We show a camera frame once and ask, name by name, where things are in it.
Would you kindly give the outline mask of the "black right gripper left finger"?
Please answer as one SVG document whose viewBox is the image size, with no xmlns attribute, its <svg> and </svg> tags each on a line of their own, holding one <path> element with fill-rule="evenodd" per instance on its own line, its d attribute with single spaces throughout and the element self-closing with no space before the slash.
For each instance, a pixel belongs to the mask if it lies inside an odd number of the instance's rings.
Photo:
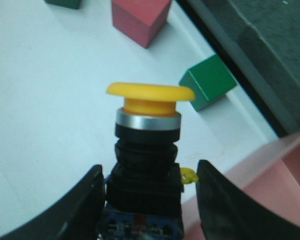
<svg viewBox="0 0 300 240">
<path fill-rule="evenodd" d="M 103 168 L 97 164 L 55 204 L 0 240 L 96 240 L 104 205 Z"/>
</svg>

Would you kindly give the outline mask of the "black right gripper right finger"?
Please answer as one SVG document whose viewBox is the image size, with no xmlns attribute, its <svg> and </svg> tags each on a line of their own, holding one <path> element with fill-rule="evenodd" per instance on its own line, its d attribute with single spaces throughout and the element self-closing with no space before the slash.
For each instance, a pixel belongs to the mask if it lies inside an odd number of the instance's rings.
<svg viewBox="0 0 300 240">
<path fill-rule="evenodd" d="M 266 209 L 208 160 L 197 166 L 197 205 L 207 240 L 300 240 L 300 226 Z"/>
</svg>

